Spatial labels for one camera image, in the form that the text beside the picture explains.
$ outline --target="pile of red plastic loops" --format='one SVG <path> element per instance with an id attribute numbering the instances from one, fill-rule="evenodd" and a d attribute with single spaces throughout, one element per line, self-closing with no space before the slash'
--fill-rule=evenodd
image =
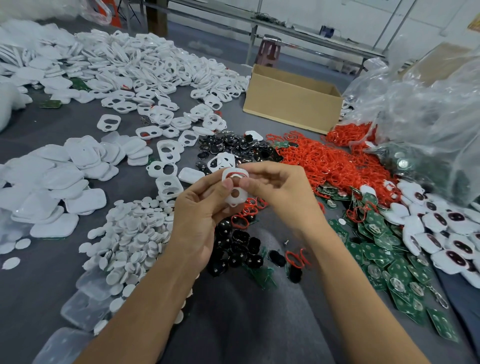
<path id="1" fill-rule="evenodd" d="M 362 139 L 369 128 L 370 123 L 339 125 L 327 134 L 326 141 L 335 146 L 347 146 L 349 142 Z M 299 165 L 305 169 L 310 186 L 317 196 L 330 198 L 316 190 L 325 182 L 331 183 L 347 194 L 352 193 L 351 186 L 359 189 L 363 184 L 367 184 L 377 192 L 380 204 L 389 207 L 392 202 L 400 201 L 399 189 L 394 188 L 390 191 L 384 186 L 385 180 L 396 183 L 397 179 L 392 178 L 376 156 L 363 151 L 366 148 L 365 144 L 354 146 L 351 153 L 348 153 L 335 146 L 306 138 L 296 131 L 286 133 L 283 137 L 273 134 L 266 137 L 272 142 L 290 141 L 298 144 L 298 148 L 277 148 L 277 153 L 283 157 L 282 163 Z M 375 140 L 375 133 L 373 132 L 367 140 Z"/>

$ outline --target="cardboard box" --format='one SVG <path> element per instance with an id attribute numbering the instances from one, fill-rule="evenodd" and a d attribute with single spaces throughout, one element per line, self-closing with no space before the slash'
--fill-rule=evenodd
<path id="1" fill-rule="evenodd" d="M 435 81 L 448 78 L 468 61 L 475 58 L 470 48 L 458 46 L 448 42 L 440 43 L 428 52 L 419 61 L 399 73 L 403 77 L 406 73 L 420 75 L 424 86 L 431 86 Z"/>
<path id="2" fill-rule="evenodd" d="M 256 64 L 243 111 L 327 134 L 338 123 L 342 102 L 332 84 Z"/>

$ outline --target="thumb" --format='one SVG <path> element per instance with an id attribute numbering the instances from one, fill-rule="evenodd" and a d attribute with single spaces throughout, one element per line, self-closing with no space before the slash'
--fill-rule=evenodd
<path id="1" fill-rule="evenodd" d="M 209 213 L 215 214 L 222 210 L 225 206 L 225 199 L 232 192 L 233 181 L 231 178 L 225 178 L 222 182 L 218 182 L 212 193 L 201 203 Z"/>
<path id="2" fill-rule="evenodd" d="M 259 180 L 254 180 L 253 178 L 242 178 L 239 182 L 239 187 L 247 191 L 252 196 L 257 196 L 265 201 L 270 201 L 274 189 L 272 186 L 261 183 Z"/>

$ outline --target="plastic stool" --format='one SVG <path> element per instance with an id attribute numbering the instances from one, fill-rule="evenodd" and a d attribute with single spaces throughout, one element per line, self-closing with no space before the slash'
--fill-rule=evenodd
<path id="1" fill-rule="evenodd" d="M 110 11 L 112 12 L 112 21 L 110 22 L 110 25 L 116 26 L 117 28 L 121 28 L 121 23 L 120 23 L 120 17 L 119 17 L 119 12 L 117 9 L 117 5 L 115 5 L 114 0 L 102 0 L 104 4 L 111 5 Z M 104 10 L 101 7 L 98 7 L 98 12 L 102 15 L 106 15 Z"/>
<path id="2" fill-rule="evenodd" d="M 268 38 L 275 39 L 274 36 L 267 36 Z M 255 58 L 255 63 L 266 66 L 266 67 L 274 67 L 278 57 L 280 56 L 280 46 L 275 44 L 274 41 L 270 39 L 262 39 L 262 43 L 258 48 L 257 57 Z"/>

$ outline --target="clear plastic case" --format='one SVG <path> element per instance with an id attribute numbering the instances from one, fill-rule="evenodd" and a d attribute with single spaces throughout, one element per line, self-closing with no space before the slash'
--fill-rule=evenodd
<path id="1" fill-rule="evenodd" d="M 75 286 L 78 290 L 97 301 L 103 301 L 110 297 L 111 286 L 107 284 L 105 272 L 98 267 L 82 274 Z"/>
<path id="2" fill-rule="evenodd" d="M 82 291 L 77 291 L 61 308 L 60 314 L 75 326 L 90 332 L 98 321 L 110 312 L 113 299 L 97 301 Z"/>
<path id="3" fill-rule="evenodd" d="M 32 364 L 72 364 L 93 339 L 93 335 L 73 328 L 59 328 L 47 340 Z"/>

